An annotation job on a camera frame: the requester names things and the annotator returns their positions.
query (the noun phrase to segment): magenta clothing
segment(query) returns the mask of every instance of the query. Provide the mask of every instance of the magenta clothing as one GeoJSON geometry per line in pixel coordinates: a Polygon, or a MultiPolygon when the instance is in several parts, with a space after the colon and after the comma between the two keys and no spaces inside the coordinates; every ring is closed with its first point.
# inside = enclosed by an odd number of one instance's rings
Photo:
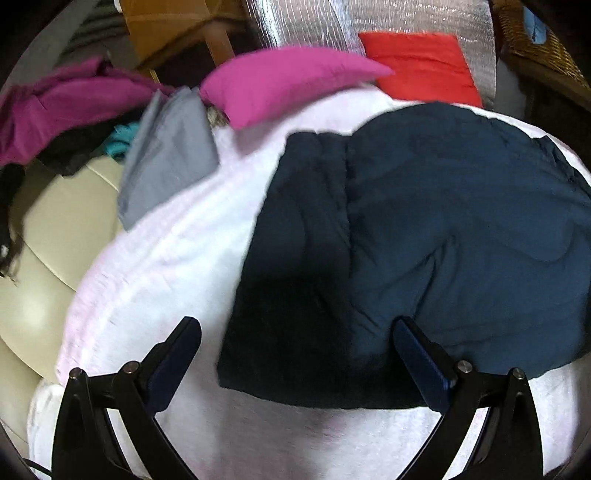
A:
{"type": "Polygon", "coordinates": [[[0,98],[0,166],[27,164],[62,132],[148,105],[157,90],[168,96],[174,88],[100,57],[13,86],[0,98]]]}

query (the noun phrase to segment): leather couch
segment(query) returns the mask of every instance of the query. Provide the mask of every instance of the leather couch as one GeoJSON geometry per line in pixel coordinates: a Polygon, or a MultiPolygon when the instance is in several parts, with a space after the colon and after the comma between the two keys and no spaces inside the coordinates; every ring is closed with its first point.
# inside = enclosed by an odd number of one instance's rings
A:
{"type": "Polygon", "coordinates": [[[121,231],[116,200],[122,166],[96,158],[73,177],[27,168],[11,209],[21,250],[11,277],[0,278],[0,420],[28,457],[27,414],[54,365],[68,306],[96,256],[121,231]]]}

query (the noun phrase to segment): magenta cushion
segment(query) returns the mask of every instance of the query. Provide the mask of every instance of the magenta cushion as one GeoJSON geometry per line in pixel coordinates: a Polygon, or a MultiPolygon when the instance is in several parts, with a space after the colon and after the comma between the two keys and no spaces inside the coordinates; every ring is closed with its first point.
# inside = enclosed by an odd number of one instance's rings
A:
{"type": "Polygon", "coordinates": [[[220,65],[205,78],[200,95],[203,102],[222,110],[232,127],[241,129],[345,87],[392,74],[376,61],[333,48],[271,48],[220,65]]]}

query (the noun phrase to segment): black cloth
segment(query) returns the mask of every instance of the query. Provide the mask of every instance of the black cloth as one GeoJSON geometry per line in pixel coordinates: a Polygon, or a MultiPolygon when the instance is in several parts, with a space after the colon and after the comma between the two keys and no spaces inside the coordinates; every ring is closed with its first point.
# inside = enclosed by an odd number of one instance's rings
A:
{"type": "Polygon", "coordinates": [[[591,199],[551,139],[440,103],[298,132],[269,186],[217,365],[307,407],[423,403],[392,320],[483,372],[584,353],[591,199]]]}
{"type": "Polygon", "coordinates": [[[136,108],[104,122],[66,130],[55,137],[37,159],[54,173],[64,177],[74,175],[93,157],[104,154],[96,150],[117,125],[139,120],[144,109],[136,108]]]}
{"type": "Polygon", "coordinates": [[[9,211],[14,197],[25,180],[25,168],[17,163],[9,163],[0,168],[0,277],[10,267],[14,244],[10,235],[9,211]]]}

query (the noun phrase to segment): red pillow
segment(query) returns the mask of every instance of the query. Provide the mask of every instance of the red pillow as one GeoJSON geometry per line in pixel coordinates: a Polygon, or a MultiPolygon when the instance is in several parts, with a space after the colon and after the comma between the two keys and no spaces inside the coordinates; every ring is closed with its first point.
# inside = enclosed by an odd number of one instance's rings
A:
{"type": "Polygon", "coordinates": [[[359,39],[368,58],[396,72],[376,81],[390,97],[482,107],[455,35],[361,32],[359,39]]]}

